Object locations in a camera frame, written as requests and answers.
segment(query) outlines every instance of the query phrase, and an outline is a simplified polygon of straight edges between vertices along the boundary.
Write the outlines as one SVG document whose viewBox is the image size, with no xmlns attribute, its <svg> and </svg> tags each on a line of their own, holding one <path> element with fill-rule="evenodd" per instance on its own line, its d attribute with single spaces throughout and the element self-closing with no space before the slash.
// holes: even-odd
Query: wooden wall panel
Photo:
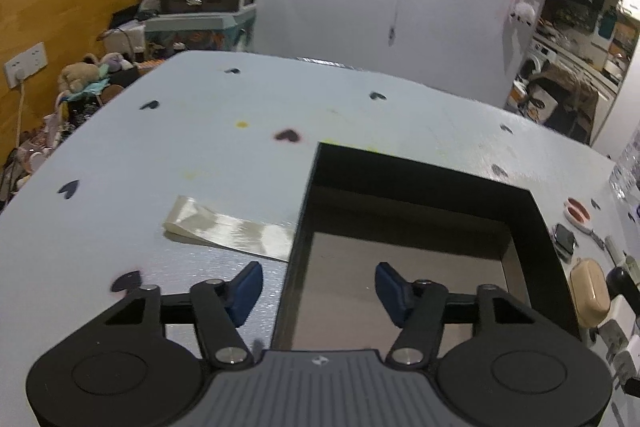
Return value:
<svg viewBox="0 0 640 427">
<path fill-rule="evenodd" d="M 19 87 L 8 89 L 2 65 L 38 42 L 44 42 L 49 65 L 24 83 L 22 129 L 42 124 L 53 111 L 56 80 L 62 68 L 87 52 L 104 47 L 95 38 L 115 11 L 138 0 L 0 0 L 0 165 L 15 146 Z"/>
</svg>

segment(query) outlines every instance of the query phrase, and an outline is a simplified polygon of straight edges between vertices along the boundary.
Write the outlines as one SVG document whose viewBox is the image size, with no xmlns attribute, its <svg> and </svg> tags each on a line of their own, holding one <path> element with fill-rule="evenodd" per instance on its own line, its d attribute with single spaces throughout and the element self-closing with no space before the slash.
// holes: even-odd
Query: stuffed animal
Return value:
<svg viewBox="0 0 640 427">
<path fill-rule="evenodd" d="M 130 70 L 133 67 L 133 64 L 125 58 L 120 53 L 107 53 L 104 55 L 102 60 L 98 60 L 92 53 L 87 53 L 82 59 L 83 62 L 87 62 L 88 64 L 94 64 L 96 66 L 101 66 L 106 64 L 109 68 L 109 73 L 117 73 L 120 70 Z"/>
<path fill-rule="evenodd" d="M 518 22 L 525 23 L 527 26 L 533 26 L 536 23 L 536 11 L 533 6 L 526 2 L 519 2 L 511 12 L 511 18 Z"/>
<path fill-rule="evenodd" d="M 95 64 L 78 62 L 64 68 L 58 77 L 59 92 L 80 92 L 89 84 L 100 80 L 100 69 Z"/>
</svg>

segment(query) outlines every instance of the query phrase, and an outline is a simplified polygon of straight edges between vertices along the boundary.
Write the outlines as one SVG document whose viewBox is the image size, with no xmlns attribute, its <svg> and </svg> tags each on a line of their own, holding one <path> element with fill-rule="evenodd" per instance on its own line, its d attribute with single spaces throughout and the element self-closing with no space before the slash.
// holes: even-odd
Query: gray gripper base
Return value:
<svg viewBox="0 0 640 427">
<path fill-rule="evenodd" d="M 247 371 L 214 378 L 174 427 L 467 427 L 420 373 L 376 351 L 267 351 Z"/>
</svg>

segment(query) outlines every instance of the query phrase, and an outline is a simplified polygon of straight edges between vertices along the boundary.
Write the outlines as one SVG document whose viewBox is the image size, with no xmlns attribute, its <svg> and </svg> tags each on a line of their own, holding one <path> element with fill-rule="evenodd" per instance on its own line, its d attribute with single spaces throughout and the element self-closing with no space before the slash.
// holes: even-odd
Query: smartphone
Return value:
<svg viewBox="0 0 640 427">
<path fill-rule="evenodd" d="M 553 240 L 558 253 L 563 257 L 568 257 L 569 259 L 571 259 L 574 254 L 576 245 L 574 232 L 558 223 L 556 225 L 556 228 L 554 229 Z"/>
</svg>

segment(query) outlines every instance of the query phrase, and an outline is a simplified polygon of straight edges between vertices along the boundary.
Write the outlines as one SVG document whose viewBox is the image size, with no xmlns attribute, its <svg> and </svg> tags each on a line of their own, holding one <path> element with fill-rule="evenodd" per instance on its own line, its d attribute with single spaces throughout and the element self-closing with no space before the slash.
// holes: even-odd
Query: white tabletop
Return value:
<svg viewBox="0 0 640 427">
<path fill-rule="evenodd" d="M 230 68 L 240 73 L 225 73 Z M 386 100 L 371 100 L 372 91 Z M 159 107 L 139 109 L 151 100 Z M 288 128 L 302 140 L 273 139 Z M 37 425 L 24 392 L 29 368 L 121 297 L 110 292 L 116 277 L 139 269 L 144 282 L 181 293 L 253 260 L 165 237 L 162 222 L 179 194 L 242 219 L 295 226 L 321 140 L 528 188 L 549 227 L 564 222 L 566 197 L 594 198 L 602 208 L 594 210 L 596 233 L 640 254 L 638 228 L 607 185 L 613 163 L 585 145 L 386 74 L 185 52 L 83 125 L 0 217 L 0 425 Z M 78 190 L 65 200 L 57 191 L 73 180 Z M 593 257 L 605 273 L 613 268 L 576 234 L 580 257 Z M 260 261 L 264 291 L 241 333 L 247 344 L 268 346 L 286 264 Z M 604 356 L 601 340 L 594 349 Z M 617 389 L 602 425 L 640 425 L 640 400 Z"/>
</svg>

